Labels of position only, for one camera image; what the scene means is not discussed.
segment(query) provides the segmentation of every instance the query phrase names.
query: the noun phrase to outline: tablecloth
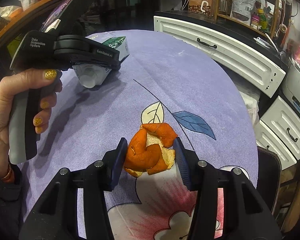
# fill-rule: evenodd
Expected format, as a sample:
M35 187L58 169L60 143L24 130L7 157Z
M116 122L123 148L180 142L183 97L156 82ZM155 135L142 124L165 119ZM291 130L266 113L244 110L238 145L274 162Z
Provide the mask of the tablecloth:
M130 55L101 86L86 89L73 70L63 73L63 91L49 129L37 143L38 154L20 166L24 219L60 168L86 168L115 149L121 137L129 142L141 123L152 118L169 123L199 159L216 168L241 167L256 186L258 154L251 121L222 68L198 48L160 32L116 31L90 38L103 42L118 36L127 37ZM196 192L186 190L174 164L137 179L122 171L105 199L115 239L179 239L189 230ZM85 236L81 191L78 228ZM222 228L217 221L216 229Z

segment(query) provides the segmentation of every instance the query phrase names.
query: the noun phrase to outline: fingernail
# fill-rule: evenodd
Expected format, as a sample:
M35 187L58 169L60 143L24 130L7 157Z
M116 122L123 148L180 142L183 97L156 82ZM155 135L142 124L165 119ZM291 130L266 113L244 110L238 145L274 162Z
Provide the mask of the fingernail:
M48 80L55 79L57 76L57 71L55 69L47 69L44 71L44 78Z
M35 129L36 129L36 132L37 132L37 133L42 133L42 127L41 127L41 126L36 127Z
M34 126L38 126L38 125L42 124L42 119L40 117L34 118L33 124L34 124Z
M47 109L49 108L49 103L47 101L43 101L40 104L41 109Z

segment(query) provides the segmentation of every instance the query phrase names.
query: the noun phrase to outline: black countertop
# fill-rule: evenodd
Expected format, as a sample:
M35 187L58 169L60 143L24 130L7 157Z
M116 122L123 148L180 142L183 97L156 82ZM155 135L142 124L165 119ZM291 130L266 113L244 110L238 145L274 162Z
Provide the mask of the black countertop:
M275 48L272 47L271 49L267 49L266 47L263 47L256 43L253 38L259 37L260 35L254 30L246 28L245 26L242 26L238 23L228 21L223 18L218 18L217 21L214 21L200 14L179 10L155 12L154 15L191 22L193 24L201 25L228 35L260 52L262 55L281 67L283 71L285 71L286 73L288 72L287 59L284 56L281 56L280 60L278 52L275 50Z

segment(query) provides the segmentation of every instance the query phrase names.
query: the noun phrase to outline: orange bracelet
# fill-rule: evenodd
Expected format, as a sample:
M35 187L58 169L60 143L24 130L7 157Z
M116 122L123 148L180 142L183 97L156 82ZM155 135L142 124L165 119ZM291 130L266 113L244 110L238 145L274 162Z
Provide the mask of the orange bracelet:
M14 183L14 172L13 172L13 169L11 168L10 164L8 164L8 174L2 178L1 180L4 182L4 183Z

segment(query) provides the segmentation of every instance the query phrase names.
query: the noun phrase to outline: white drawer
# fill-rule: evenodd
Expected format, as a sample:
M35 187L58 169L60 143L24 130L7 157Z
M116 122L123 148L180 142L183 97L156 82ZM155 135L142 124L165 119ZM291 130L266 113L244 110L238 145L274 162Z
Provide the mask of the white drawer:
M286 169L297 163L295 157L291 154L289 149L276 136L264 122L260 122L254 127L256 134L257 145L276 153L281 161L282 169Z
M300 118L290 106L278 96L261 117L261 120L285 143L296 159L299 160Z
M269 97L279 87L285 72L255 49L223 33L190 22L154 16L154 30L174 36L235 71ZM217 45L209 48L197 41Z

